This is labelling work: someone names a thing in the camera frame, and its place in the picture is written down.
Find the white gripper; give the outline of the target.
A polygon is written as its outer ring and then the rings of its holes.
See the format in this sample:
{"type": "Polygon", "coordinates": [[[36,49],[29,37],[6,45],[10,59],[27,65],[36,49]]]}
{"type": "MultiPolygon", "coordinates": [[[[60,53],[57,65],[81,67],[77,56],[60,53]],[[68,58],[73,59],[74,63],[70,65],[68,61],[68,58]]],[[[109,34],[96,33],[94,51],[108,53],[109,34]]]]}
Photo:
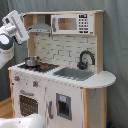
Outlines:
{"type": "Polygon", "coordinates": [[[16,10],[5,16],[2,19],[2,22],[3,31],[9,37],[13,37],[18,44],[22,44],[24,41],[29,39],[28,32],[21,20],[21,14],[19,14],[16,10]]]}

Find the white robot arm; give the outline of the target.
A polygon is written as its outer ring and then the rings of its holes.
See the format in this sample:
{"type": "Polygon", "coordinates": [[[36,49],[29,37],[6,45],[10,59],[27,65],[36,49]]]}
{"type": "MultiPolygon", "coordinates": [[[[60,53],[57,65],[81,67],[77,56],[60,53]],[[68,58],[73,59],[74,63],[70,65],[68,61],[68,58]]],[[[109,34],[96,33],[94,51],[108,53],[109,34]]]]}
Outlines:
{"type": "MultiPolygon", "coordinates": [[[[14,43],[21,45],[29,39],[21,18],[16,10],[11,11],[3,19],[0,27],[0,69],[14,56],[14,43]]],[[[0,128],[46,128],[45,119],[39,114],[31,114],[21,118],[0,118],[0,128]]]]}

